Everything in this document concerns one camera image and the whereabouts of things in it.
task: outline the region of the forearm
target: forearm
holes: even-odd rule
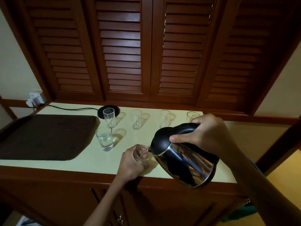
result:
[[[266,225],[299,225],[301,211],[285,198],[241,153],[228,165]]]
[[[109,213],[112,211],[115,200],[124,185],[121,179],[115,177],[103,199],[85,222],[84,226],[103,226],[108,222]]]

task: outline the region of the hand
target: hand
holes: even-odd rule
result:
[[[139,144],[127,149],[122,153],[119,168],[116,177],[124,184],[130,180],[137,178],[146,168],[149,167],[148,162],[136,162],[133,156],[133,151]]]
[[[173,143],[191,143],[206,152],[217,155],[227,162],[236,152],[240,152],[227,126],[221,118],[206,114],[194,118],[192,123],[200,124],[195,131],[182,135],[173,135]]]

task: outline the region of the clear glass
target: clear glass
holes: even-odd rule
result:
[[[115,110],[113,108],[104,109],[103,116],[109,127],[111,128],[116,127]]]
[[[186,123],[190,123],[192,119],[199,117],[200,114],[196,113],[196,112],[188,112],[187,113],[187,117],[186,117]]]
[[[171,112],[168,110],[161,110],[159,114],[159,128],[169,126]]]
[[[135,109],[131,111],[131,119],[132,119],[132,127],[135,130],[138,130],[141,128],[141,122],[142,122],[142,112],[139,109]]]
[[[148,152],[148,147],[144,145],[138,145],[133,151],[133,156],[137,162],[149,160],[151,157],[150,153]]]
[[[108,152],[113,149],[113,136],[112,136],[112,128],[109,126],[101,126],[96,130],[95,133],[98,141],[102,149],[105,152]]]

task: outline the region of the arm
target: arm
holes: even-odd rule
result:
[[[192,143],[213,153],[228,165],[243,186],[266,225],[300,225],[301,211],[285,198],[246,158],[221,118],[212,114],[193,119],[200,123],[188,134],[173,135],[174,143]]]
[[[122,153],[117,175],[109,186],[103,199],[83,226],[103,226],[108,223],[109,213],[113,210],[118,194],[125,184],[138,177],[147,167],[147,162],[137,163],[133,151],[137,145]]]

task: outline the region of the left hand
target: left hand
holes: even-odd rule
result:
[[[145,169],[149,167],[148,162],[138,163],[133,156],[133,151],[139,144],[127,149],[122,153],[116,177],[123,183],[137,178]]]

